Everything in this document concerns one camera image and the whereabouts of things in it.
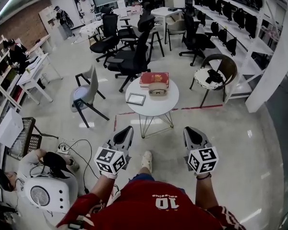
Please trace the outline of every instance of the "wristband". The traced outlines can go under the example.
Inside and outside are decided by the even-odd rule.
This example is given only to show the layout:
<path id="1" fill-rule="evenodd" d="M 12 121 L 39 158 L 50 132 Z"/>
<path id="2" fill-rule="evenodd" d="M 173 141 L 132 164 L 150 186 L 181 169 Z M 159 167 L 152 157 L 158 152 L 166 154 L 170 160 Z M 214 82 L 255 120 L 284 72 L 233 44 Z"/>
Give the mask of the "wristband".
<path id="1" fill-rule="evenodd" d="M 105 171 L 100 171 L 101 174 L 103 174 L 104 176 L 106 176 L 107 178 L 109 179 L 116 179 L 117 178 L 117 175 L 113 175 L 113 174 L 110 174 L 108 172 L 105 172 Z"/>
<path id="2" fill-rule="evenodd" d="M 196 179 L 197 179 L 198 181 L 200 181 L 200 180 L 207 179 L 208 177 L 211 178 L 211 173 L 209 173 L 209 174 L 208 174 L 206 177 L 204 177 L 204 178 L 198 178 L 198 176 L 197 176 Z"/>

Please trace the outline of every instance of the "brick wall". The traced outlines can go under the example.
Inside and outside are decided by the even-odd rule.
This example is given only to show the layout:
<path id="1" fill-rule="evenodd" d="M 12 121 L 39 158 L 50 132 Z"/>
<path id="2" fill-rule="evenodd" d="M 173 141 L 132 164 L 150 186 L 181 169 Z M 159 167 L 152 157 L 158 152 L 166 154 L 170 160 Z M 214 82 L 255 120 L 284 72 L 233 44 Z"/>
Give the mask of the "brick wall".
<path id="1" fill-rule="evenodd" d="M 38 39 L 47 35 L 38 13 L 50 5 L 50 0 L 41 0 L 9 18 L 0 25 L 0 40 L 1 35 L 7 39 L 20 38 L 23 45 L 30 49 Z"/>

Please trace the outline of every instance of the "person in white shirt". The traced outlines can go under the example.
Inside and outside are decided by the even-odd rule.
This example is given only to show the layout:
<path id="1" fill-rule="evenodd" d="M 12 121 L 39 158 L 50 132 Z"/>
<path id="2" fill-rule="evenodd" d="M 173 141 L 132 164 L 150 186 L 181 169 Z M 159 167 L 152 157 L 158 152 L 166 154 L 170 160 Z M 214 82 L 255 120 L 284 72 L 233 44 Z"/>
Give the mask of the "person in white shirt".
<path id="1" fill-rule="evenodd" d="M 86 25 L 95 21 L 94 8 L 95 4 L 93 0 L 80 0 L 77 4 L 78 11 L 84 19 Z"/>
<path id="2" fill-rule="evenodd" d="M 64 181 L 72 194 L 78 194 L 78 182 L 72 172 L 79 169 L 79 164 L 70 156 L 60 156 L 43 149 L 31 151 L 19 162 L 18 172 L 0 170 L 0 187 L 5 191 L 17 191 L 20 197 L 25 196 L 24 184 L 32 177 L 41 174 Z"/>

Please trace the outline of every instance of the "blue jeans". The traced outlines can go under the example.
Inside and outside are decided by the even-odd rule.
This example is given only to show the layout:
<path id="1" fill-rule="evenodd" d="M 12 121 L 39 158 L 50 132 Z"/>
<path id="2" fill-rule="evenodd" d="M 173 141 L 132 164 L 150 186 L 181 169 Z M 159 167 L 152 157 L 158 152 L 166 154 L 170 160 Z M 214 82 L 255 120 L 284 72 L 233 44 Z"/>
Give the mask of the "blue jeans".
<path id="1" fill-rule="evenodd" d="M 141 174 L 137 174 L 135 177 L 133 177 L 130 182 L 136 181 L 136 180 L 148 180 L 148 181 L 155 181 L 154 178 L 146 173 L 141 173 Z M 186 191 L 183 188 L 179 188 L 184 194 L 186 194 Z"/>

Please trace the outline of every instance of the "white wall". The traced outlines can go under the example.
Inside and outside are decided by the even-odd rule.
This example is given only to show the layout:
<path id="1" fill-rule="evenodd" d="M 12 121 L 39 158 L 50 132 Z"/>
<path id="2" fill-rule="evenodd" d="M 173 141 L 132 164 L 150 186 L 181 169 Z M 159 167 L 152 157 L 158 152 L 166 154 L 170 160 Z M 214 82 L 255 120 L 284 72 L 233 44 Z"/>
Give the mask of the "white wall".
<path id="1" fill-rule="evenodd" d="M 245 104 L 250 113 L 256 112 L 277 89 L 288 72 L 288 8 L 284 18 L 283 31 L 275 52 L 263 77 Z"/>
<path id="2" fill-rule="evenodd" d="M 74 27 L 83 25 L 80 21 L 78 9 L 74 0 L 50 0 L 50 1 L 54 7 L 58 5 L 61 9 L 65 10 L 68 13 L 70 19 L 74 23 Z"/>

